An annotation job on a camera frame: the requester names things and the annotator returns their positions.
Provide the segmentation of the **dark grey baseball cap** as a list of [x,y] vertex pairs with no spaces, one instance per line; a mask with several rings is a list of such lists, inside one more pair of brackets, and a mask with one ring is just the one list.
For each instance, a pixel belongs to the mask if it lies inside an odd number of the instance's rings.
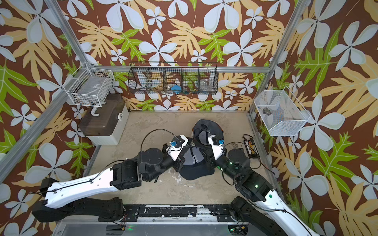
[[222,128],[214,121],[200,119],[192,129],[193,131],[193,140],[196,144],[207,145],[210,143],[208,138],[212,135],[215,137],[212,140],[216,141],[216,144],[219,145],[220,140],[224,140]]

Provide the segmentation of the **black baseball cap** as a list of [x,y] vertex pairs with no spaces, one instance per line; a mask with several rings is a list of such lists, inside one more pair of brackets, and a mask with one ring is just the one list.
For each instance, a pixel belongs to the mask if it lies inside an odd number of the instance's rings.
[[179,157],[183,157],[185,162],[179,170],[179,174],[188,181],[213,175],[215,170],[207,167],[204,151],[197,146],[193,146],[192,143],[193,139],[188,138],[188,143],[180,152]]

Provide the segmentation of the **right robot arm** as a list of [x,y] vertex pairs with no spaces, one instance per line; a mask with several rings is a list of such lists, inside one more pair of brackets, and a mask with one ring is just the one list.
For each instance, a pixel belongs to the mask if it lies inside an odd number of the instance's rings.
[[230,204],[230,214],[235,220],[255,225],[267,236],[315,236],[280,198],[272,185],[251,168],[251,161],[243,149],[227,151],[224,139],[210,135],[211,163],[233,180],[241,197]]

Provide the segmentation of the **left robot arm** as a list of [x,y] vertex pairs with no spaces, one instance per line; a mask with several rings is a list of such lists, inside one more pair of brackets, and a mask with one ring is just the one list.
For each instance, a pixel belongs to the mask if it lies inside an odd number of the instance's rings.
[[34,205],[32,215],[43,223],[60,221],[73,215],[97,216],[103,222],[120,220],[125,215],[120,198],[100,200],[93,196],[140,187],[142,182],[157,181],[172,167],[180,170],[185,162],[180,153],[188,141],[187,137],[180,135],[162,149],[149,148],[133,159],[115,161],[97,174],[73,181],[43,180],[40,192],[45,199]]

